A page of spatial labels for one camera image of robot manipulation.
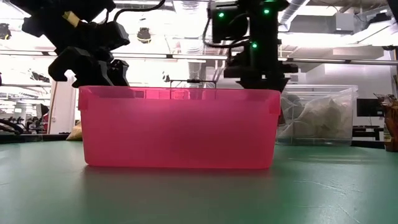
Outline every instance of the desk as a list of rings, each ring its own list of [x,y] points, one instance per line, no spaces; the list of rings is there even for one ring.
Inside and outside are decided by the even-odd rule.
[[[0,145],[23,142],[64,141],[68,136],[69,134],[0,134]]]
[[[353,137],[359,138],[374,138],[375,141],[380,141],[380,133],[384,131],[384,128],[379,126],[354,126]]]
[[[80,142],[0,145],[1,224],[397,223],[398,154],[280,147],[269,170],[87,167]]]

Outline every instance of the ceiling pipe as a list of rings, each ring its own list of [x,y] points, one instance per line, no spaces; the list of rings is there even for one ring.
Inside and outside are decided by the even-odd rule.
[[[351,3],[349,3],[348,5],[342,7],[341,9],[339,9],[339,13],[344,13],[346,11],[348,11],[349,9],[351,9],[353,6],[356,6],[359,4],[359,0],[352,0]]]
[[[116,3],[116,10],[119,9],[143,9],[146,7],[152,7],[153,5],[139,4],[139,3]],[[163,5],[158,10],[175,11],[173,6]]]
[[[289,31],[290,22],[297,16],[299,9],[308,4],[310,0],[291,0],[290,5],[285,9],[280,18],[279,23],[282,25],[282,30]]]
[[[18,50],[0,50],[0,55],[15,55],[15,56],[28,56],[32,57],[29,54],[14,54],[21,52]],[[187,59],[187,60],[227,60],[226,55],[183,55],[183,54],[148,54],[148,53],[139,53],[139,54],[125,54],[125,56],[121,56],[119,53],[116,58],[124,58],[128,59],[162,59],[162,60],[175,60],[175,59]],[[35,57],[48,57],[55,58],[55,56],[46,56],[46,55],[35,55]],[[398,66],[397,60],[367,60],[367,59],[348,59],[348,58],[293,58],[293,57],[280,57],[280,61],[283,62],[296,62],[296,63],[337,63],[337,64],[350,64],[350,65],[388,65],[388,66]],[[9,86],[19,86],[19,87],[43,87],[48,86],[49,84],[38,84],[38,85],[9,85]]]

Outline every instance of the pink plastic bin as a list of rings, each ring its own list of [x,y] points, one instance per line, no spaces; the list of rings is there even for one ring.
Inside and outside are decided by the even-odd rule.
[[[79,110],[92,166],[265,169],[280,93],[84,86]]]

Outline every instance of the wire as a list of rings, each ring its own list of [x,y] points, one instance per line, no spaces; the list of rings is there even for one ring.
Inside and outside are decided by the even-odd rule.
[[[106,17],[105,17],[104,24],[107,23],[108,20],[109,20],[109,13],[110,13],[110,12],[107,10],[107,11],[106,11]]]
[[[240,41],[240,40],[243,40],[243,39],[248,39],[248,38],[249,38],[248,36],[242,37],[241,39],[234,40],[234,41],[232,42],[232,44],[236,43],[237,41]],[[233,47],[229,48],[229,49],[228,49],[228,52],[227,52],[228,61],[229,61],[230,58],[232,57],[232,48],[233,48]]]
[[[228,26],[229,26],[229,27],[232,27],[232,25],[234,24],[234,22],[236,22],[238,19],[240,19],[241,17],[247,17],[247,16],[248,16],[247,13],[242,13],[242,14],[239,14],[239,15],[235,16],[235,18],[234,18],[231,22],[229,22]]]
[[[334,8],[336,9],[337,13],[340,12],[336,6],[334,6],[333,4],[330,4],[330,3],[328,3],[328,2],[321,1],[321,0],[311,0],[311,1],[313,1],[313,2],[320,2],[320,3],[326,4],[326,5],[330,6],[330,7],[334,7]]]
[[[210,19],[207,20],[205,30],[203,31],[203,35],[201,37],[203,43],[208,47],[219,48],[219,49],[230,49],[230,48],[234,48],[234,47],[242,47],[242,46],[245,46],[250,43],[250,41],[248,41],[248,40],[240,41],[235,44],[226,44],[226,45],[212,44],[212,43],[206,42],[206,33],[209,28],[209,24],[210,24]]]
[[[368,23],[367,21],[363,21],[357,14],[354,14],[361,22]]]
[[[163,38],[164,38],[164,40],[166,41],[167,49],[169,50],[169,54],[173,54],[173,53],[172,53],[172,49],[170,48],[170,44],[169,44],[169,42],[167,41],[166,35],[163,35]]]
[[[148,8],[144,8],[144,9],[121,9],[114,15],[113,21],[117,21],[120,14],[122,14],[124,12],[149,12],[149,11],[159,9],[160,7],[162,7],[164,5],[165,2],[166,2],[166,0],[160,0],[160,2],[156,6],[148,7]]]

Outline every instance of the ceiling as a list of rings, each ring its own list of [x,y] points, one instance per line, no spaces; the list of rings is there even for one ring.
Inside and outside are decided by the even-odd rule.
[[[36,38],[23,33],[21,31],[23,18],[29,15],[17,8],[5,4],[5,2],[6,1],[0,1],[0,22],[10,24],[12,38],[10,40],[0,40],[0,50],[51,51],[54,49],[54,46],[45,37]],[[148,7],[149,4],[154,5],[157,3],[157,1],[124,0],[115,2],[118,7],[124,8]],[[163,10],[146,13],[126,12],[121,14],[118,22],[122,24],[129,33],[131,44],[121,47],[115,50],[115,52],[139,54],[225,54],[226,52],[224,50],[204,47],[200,40],[207,20],[207,2],[207,0],[167,0]],[[385,4],[386,2],[383,0],[312,0],[307,6],[300,8],[298,15],[315,15],[317,17],[332,16],[336,13],[334,7],[336,7],[337,10],[347,7],[348,13],[350,10],[353,11],[354,9],[366,12],[374,8],[383,7]],[[115,13],[116,11],[111,12],[110,18],[112,18]],[[101,13],[95,19],[95,22],[101,22],[104,18],[105,12]],[[134,38],[140,27],[150,28],[152,34],[152,42],[150,44],[142,44]],[[371,47],[369,44],[357,44],[356,41],[341,41],[343,40],[342,35],[286,33],[281,34],[281,39],[284,43],[280,46],[279,52],[282,57],[375,59],[382,56],[380,47]],[[355,46],[356,54],[342,54],[342,52],[349,52],[346,49],[347,47],[352,49],[350,47],[352,45]],[[35,63],[19,64],[18,69],[26,71],[33,67],[34,64]],[[306,71],[311,69],[313,65],[302,64],[300,67]],[[35,69],[40,73],[47,73],[47,66],[45,65],[36,66]]]

